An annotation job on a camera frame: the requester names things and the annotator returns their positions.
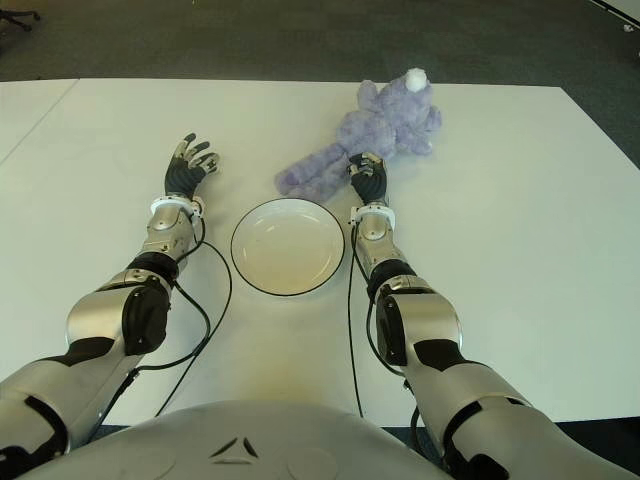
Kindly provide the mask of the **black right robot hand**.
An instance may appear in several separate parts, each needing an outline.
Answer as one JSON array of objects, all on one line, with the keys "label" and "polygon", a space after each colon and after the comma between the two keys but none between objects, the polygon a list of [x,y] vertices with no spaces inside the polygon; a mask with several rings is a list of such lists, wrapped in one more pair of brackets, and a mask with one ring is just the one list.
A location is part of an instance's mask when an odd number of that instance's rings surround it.
[{"label": "black right robot hand", "polygon": [[384,160],[370,152],[349,158],[351,186],[364,205],[380,203],[388,205],[387,171]]}]

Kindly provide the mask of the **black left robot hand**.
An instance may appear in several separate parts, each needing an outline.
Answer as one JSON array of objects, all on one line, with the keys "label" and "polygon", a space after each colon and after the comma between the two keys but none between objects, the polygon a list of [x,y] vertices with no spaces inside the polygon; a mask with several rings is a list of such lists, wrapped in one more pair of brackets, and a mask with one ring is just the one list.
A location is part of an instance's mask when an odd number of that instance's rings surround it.
[{"label": "black left robot hand", "polygon": [[177,145],[164,177],[164,192],[192,200],[200,183],[218,170],[219,155],[210,142],[195,144],[196,134],[186,135]]}]

